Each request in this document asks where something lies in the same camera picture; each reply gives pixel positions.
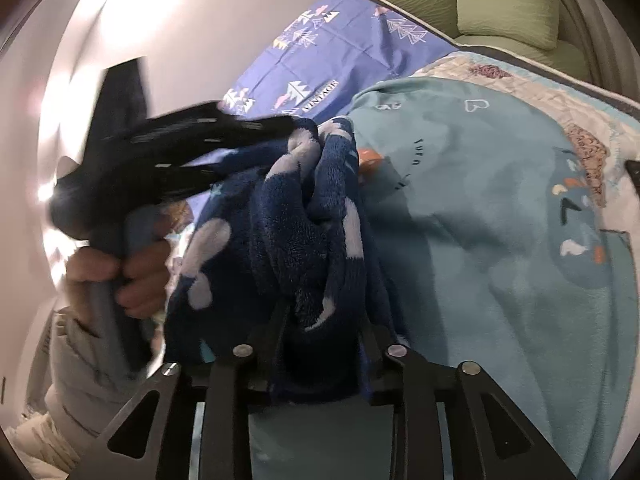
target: light blue blanket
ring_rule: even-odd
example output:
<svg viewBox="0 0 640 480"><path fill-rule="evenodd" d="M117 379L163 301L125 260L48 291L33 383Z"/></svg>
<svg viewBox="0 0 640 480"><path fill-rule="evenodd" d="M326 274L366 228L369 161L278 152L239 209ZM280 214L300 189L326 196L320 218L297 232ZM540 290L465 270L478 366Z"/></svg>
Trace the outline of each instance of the light blue blanket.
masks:
<svg viewBox="0 0 640 480"><path fill-rule="evenodd" d="M607 478L635 358L633 270L627 255L613 279L620 239L598 231L560 126L439 78L380 83L350 119L358 148L385 157L364 200L414 348L481 363L576 474Z"/></svg>

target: white sleeve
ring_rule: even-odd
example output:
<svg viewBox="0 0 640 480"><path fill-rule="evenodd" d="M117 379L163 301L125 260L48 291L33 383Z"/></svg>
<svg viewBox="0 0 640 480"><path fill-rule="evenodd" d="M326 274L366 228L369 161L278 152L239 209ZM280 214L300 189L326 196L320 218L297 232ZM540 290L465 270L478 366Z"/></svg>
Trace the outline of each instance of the white sleeve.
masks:
<svg viewBox="0 0 640 480"><path fill-rule="evenodd" d="M100 338L83 330L68 309L55 314L45 397L49 414L72 448L82 455L145 380L144 371L119 377L104 372L108 356Z"/></svg>

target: black metal bracket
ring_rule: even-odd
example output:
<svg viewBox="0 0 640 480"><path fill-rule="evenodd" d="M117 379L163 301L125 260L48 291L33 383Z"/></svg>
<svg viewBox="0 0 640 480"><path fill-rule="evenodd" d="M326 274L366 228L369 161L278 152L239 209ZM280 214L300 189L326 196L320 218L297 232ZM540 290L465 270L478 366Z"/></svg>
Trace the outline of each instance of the black metal bracket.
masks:
<svg viewBox="0 0 640 480"><path fill-rule="evenodd" d="M70 480L186 480L194 410L205 402L199 480L252 478L248 413L271 404L289 307L279 304L248 344L210 365L165 364L118 414ZM575 480L540 432L475 362L428 362L368 320L360 334L363 388L392 404L391 480L442 480L437 403L444 404L456 480Z"/></svg>

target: bedding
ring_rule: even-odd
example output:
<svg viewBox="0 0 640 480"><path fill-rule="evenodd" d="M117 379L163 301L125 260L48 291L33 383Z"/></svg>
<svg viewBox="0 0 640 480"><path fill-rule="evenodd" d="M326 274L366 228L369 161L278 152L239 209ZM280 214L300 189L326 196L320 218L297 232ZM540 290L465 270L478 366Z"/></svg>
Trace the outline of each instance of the bedding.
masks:
<svg viewBox="0 0 640 480"><path fill-rule="evenodd" d="M624 237L634 257L634 285L640 285L640 200L625 170L627 160L640 159L638 120L570 86L479 54L452 54L418 70L415 75L455 79L508 93L560 124L586 171L586 182L591 190L591 200L598 209L601 227ZM638 105L628 103L638 111ZM581 247L586 247L589 241L584 238L580 243ZM637 295L634 299L637 313ZM640 362L638 352L636 361ZM638 373L633 375L630 384L625 416L617 426L619 437L611 457L611 472L618 468L640 433L640 416L636 408L640 404ZM610 402L610 395L611 391L605 387L600 402Z"/></svg>
<svg viewBox="0 0 640 480"><path fill-rule="evenodd" d="M384 158L362 194L413 348L448 365L475 356L572 471L604 478L638 306L628 248L598 231L570 138L466 80L380 83L348 117L358 148Z"/></svg>
<svg viewBox="0 0 640 480"><path fill-rule="evenodd" d="M302 12L224 96L226 110L322 123L378 81L409 76L455 51L449 41L376 0L319 0Z"/></svg>

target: white pattern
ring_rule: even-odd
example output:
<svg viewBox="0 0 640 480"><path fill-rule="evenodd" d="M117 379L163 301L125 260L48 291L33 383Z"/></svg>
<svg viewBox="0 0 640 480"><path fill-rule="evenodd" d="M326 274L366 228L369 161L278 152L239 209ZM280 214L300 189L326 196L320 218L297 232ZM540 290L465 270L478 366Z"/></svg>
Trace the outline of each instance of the white pattern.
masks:
<svg viewBox="0 0 640 480"><path fill-rule="evenodd" d="M298 40L298 43L301 44L302 46L304 46L305 48L308 48L311 45L315 45L316 44L316 38L317 37L318 37L318 34L312 34L311 32L306 32L305 34L300 36L300 39Z"/></svg>
<svg viewBox="0 0 640 480"><path fill-rule="evenodd" d="M402 108L400 103L391 103L390 105L376 105L378 110L399 110Z"/></svg>
<svg viewBox="0 0 640 480"><path fill-rule="evenodd" d="M209 193L209 197L215 197L222 195L222 184L216 184L211 188L211 193Z"/></svg>
<svg viewBox="0 0 640 480"><path fill-rule="evenodd" d="M351 137L351 134L349 132L344 131L340 126L340 123L335 122L333 119L325 123L322 123L318 128L318 134L320 137L320 142L322 144L326 142L327 138L330 135L341 136L349 141L353 140L353 138Z"/></svg>
<svg viewBox="0 0 640 480"><path fill-rule="evenodd" d="M324 15L324 21L329 23L332 19L334 19L340 12L337 10L332 10L332 12L328 12Z"/></svg>
<svg viewBox="0 0 640 480"><path fill-rule="evenodd" d="M255 99L247 97L248 88L239 91L230 88L222 98L225 106L236 115L245 115L254 106Z"/></svg>
<svg viewBox="0 0 640 480"><path fill-rule="evenodd" d="M565 188L562 184L556 184L551 189L551 193L553 193L556 196L558 196L561 193L566 193L567 191L569 191L569 190L567 188Z"/></svg>
<svg viewBox="0 0 640 480"><path fill-rule="evenodd" d="M305 328L305 332L310 332L311 330L318 328L322 323L324 323L327 319L331 317L331 314L335 312L334 300L331 298L323 298L322 299L322 312L318 319L313 325Z"/></svg>
<svg viewBox="0 0 640 480"><path fill-rule="evenodd" d="M300 178L304 179L320 160L321 148L318 141L311 136L311 132L300 128L299 137L293 142L289 139L289 146L293 147L291 153L281 156L269 170L265 180L283 173L293 173L300 168Z"/></svg>
<svg viewBox="0 0 640 480"><path fill-rule="evenodd" d="M222 218L207 221L193 235L182 260L181 271L183 276L195 278L187 291L189 304L194 310L207 308L212 300L209 280L200 269L226 247L230 238L231 226Z"/></svg>
<svg viewBox="0 0 640 480"><path fill-rule="evenodd" d="M587 248L580 245L578 242L574 242L573 240L565 240L560 246L560 256L567 256L568 254L572 254L573 256L580 256L580 254L583 254L586 250Z"/></svg>
<svg viewBox="0 0 640 480"><path fill-rule="evenodd" d="M302 81L290 81L287 84L286 94L278 97L276 103L273 105L273 108L277 110L284 103L287 103L291 100L295 100L296 106L298 106L309 96L309 94L311 94L311 90L308 90L307 86L302 84Z"/></svg>
<svg viewBox="0 0 640 480"><path fill-rule="evenodd" d="M213 300L211 297L211 287L209 280L203 273L199 272L196 276L196 281L191 283L187 291L187 298L193 310L202 310L211 304Z"/></svg>
<svg viewBox="0 0 640 480"><path fill-rule="evenodd" d="M389 28L389 32L397 32L401 40L409 38L409 42L412 45L419 41L426 43L424 37L428 34L428 31L420 28L418 25L414 25L409 20L404 18L386 20L386 25Z"/></svg>
<svg viewBox="0 0 640 480"><path fill-rule="evenodd" d="M489 101L485 99L467 99L465 101L465 110L470 114L476 110L485 110L489 106Z"/></svg>
<svg viewBox="0 0 640 480"><path fill-rule="evenodd" d="M342 227L344 228L344 247L347 258L362 259L364 258L364 250L362 249L358 209L350 198L344 199L344 206L347 209L347 214L342 219Z"/></svg>
<svg viewBox="0 0 640 480"><path fill-rule="evenodd" d="M202 264L216 256L231 238L231 226L222 218L212 218L198 229L191 239L184 259L182 275L195 278Z"/></svg>

